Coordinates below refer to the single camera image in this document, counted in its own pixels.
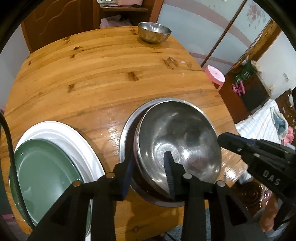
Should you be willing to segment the person's right hand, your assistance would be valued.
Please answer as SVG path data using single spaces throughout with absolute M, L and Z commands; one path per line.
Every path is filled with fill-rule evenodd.
M 273 229 L 274 218 L 278 213 L 278 201 L 274 194 L 270 197 L 265 210 L 259 220 L 259 226 L 263 232 L 269 232 Z

